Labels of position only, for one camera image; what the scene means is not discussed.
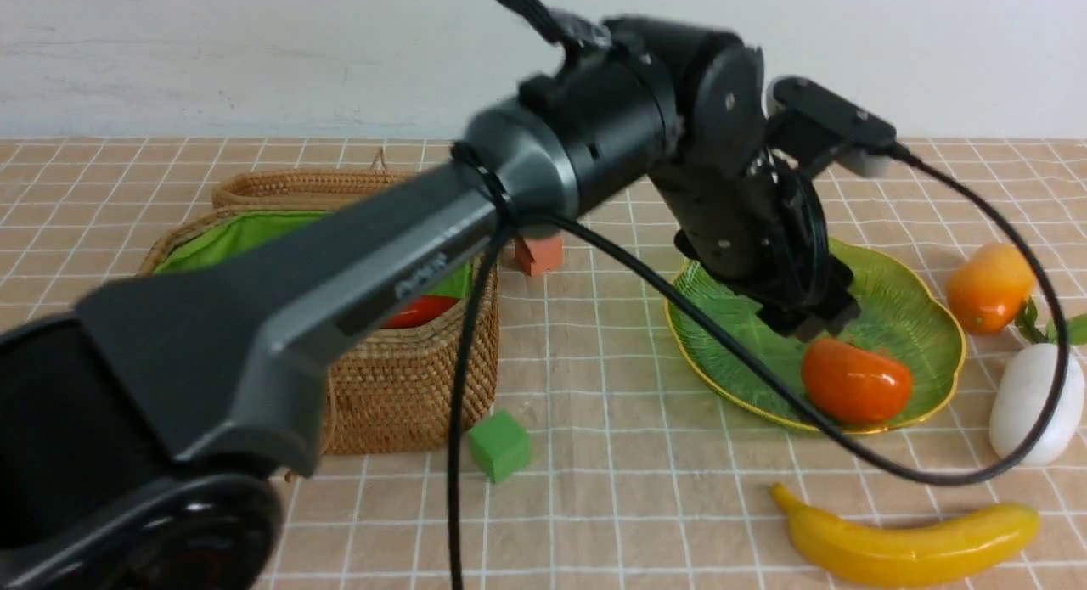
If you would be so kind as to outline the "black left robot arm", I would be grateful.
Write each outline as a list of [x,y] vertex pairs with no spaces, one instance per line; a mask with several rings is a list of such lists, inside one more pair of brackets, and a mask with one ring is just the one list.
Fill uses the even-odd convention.
[[470,122],[445,165],[222,264],[107,283],[3,335],[4,589],[249,589],[268,477],[318,465],[338,357],[509,227],[638,177],[682,249],[807,341],[859,315],[819,199],[757,170],[763,57],[664,18],[532,16],[566,63]]

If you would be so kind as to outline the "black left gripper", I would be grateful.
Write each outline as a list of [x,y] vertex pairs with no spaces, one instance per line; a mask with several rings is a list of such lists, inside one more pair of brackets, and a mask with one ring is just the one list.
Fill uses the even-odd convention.
[[667,163],[650,181],[679,224],[677,250],[780,336],[808,342],[839,335],[859,316],[853,269],[830,253],[830,235],[810,177],[771,150],[737,176]]

